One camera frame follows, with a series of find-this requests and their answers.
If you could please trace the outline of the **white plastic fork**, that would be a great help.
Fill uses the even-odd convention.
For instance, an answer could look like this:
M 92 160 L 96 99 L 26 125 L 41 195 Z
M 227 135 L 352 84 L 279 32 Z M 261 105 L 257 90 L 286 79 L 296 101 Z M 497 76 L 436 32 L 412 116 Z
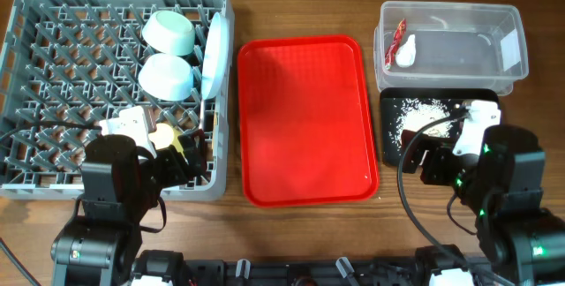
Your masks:
M 199 129 L 204 131 L 206 120 L 206 100 L 202 99 L 200 102 L 200 116 L 199 116 Z

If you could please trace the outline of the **rice and food scraps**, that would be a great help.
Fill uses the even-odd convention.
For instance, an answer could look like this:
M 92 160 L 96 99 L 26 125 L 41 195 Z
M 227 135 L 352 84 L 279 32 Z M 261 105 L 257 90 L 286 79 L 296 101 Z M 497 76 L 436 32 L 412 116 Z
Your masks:
M 388 123 L 388 136 L 398 146 L 402 145 L 404 130 L 417 132 L 423 126 L 451 115 L 448 106 L 440 100 L 395 100 L 392 110 L 394 113 Z

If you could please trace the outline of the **yellow plastic cup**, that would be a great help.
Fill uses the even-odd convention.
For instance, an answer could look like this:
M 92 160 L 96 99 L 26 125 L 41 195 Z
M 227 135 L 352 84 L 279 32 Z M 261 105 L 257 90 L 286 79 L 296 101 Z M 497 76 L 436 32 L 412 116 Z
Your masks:
M 155 149 L 163 149 L 173 146 L 180 154 L 183 153 L 183 147 L 178 140 L 181 131 L 175 129 L 167 123 L 158 123 L 154 132 L 148 134 L 149 139 L 154 144 Z

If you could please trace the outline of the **light blue small bowl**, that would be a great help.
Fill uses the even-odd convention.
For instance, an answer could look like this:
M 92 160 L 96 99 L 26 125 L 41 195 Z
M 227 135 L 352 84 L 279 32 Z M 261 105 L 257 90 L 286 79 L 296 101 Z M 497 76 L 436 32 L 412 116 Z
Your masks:
M 192 67 L 180 56 L 157 53 L 150 56 L 139 71 L 140 86 L 151 96 L 180 102 L 193 88 Z

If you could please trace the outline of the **white napkin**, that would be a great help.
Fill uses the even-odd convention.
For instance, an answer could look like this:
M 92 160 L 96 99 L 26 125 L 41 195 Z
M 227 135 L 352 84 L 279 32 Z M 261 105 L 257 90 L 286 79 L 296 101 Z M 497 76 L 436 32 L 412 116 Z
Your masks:
M 400 68 L 411 67 L 415 63 L 416 54 L 416 35 L 410 34 L 406 43 L 397 50 L 395 62 Z

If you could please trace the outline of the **light blue plate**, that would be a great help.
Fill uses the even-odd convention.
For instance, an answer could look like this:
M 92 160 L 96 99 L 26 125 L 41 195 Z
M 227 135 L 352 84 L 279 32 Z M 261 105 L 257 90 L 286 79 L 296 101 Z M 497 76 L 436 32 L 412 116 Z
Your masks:
M 202 66 L 201 93 L 205 100 L 213 99 L 220 88 L 227 69 L 230 51 L 230 23 L 221 13 L 211 21 Z

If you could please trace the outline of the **green bowl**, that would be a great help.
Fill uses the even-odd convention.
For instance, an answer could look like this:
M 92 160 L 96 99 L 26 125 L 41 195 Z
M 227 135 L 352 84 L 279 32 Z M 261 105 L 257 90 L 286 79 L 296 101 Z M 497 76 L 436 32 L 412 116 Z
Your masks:
M 187 56 L 194 49 L 196 33 L 193 23 L 174 11 L 152 13 L 141 34 L 149 46 L 162 53 Z

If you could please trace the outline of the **red sauce packet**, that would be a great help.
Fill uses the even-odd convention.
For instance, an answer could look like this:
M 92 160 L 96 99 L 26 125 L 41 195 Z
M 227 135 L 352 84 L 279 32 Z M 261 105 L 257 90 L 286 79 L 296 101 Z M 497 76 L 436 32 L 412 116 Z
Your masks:
M 385 53 L 384 65 L 386 70 L 389 70 L 392 66 L 392 63 L 395 61 L 396 52 L 401 45 L 405 33 L 406 33 L 406 19 L 402 19 L 399 22 L 394 32 L 392 42 Z

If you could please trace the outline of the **wooden chopstick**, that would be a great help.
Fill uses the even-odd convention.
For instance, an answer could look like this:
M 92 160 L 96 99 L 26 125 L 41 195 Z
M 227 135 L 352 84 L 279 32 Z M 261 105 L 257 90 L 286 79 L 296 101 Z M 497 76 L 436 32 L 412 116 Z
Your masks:
M 219 122 L 220 122 L 219 114 L 218 114 L 217 111 L 215 111 L 214 120 L 213 120 L 213 133 L 212 133 L 212 149 L 213 149 L 214 153 L 217 150 L 216 148 L 217 148 L 217 143 L 218 143 L 218 140 L 219 140 L 219 136 L 218 136 L 218 134 L 219 134 L 219 132 L 218 132 Z

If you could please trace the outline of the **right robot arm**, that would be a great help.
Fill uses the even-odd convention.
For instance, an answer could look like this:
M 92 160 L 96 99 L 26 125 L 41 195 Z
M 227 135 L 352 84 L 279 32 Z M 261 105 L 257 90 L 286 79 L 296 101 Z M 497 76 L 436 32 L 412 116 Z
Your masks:
M 533 285 L 564 280 L 564 221 L 542 207 L 546 154 L 524 128 L 487 128 L 478 155 L 453 154 L 453 139 L 402 134 L 403 171 L 421 168 L 424 184 L 450 186 L 476 216 L 479 247 L 500 277 Z

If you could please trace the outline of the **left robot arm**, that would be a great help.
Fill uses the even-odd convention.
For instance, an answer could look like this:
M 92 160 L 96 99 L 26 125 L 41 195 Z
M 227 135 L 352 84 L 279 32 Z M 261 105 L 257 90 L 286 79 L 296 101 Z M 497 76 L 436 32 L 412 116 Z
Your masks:
M 180 148 L 150 153 L 134 139 L 100 136 L 86 147 L 84 191 L 51 246 L 55 285 L 194 285 L 180 252 L 140 250 L 147 211 L 164 209 L 161 192 L 207 173 L 203 133 L 180 137 Z

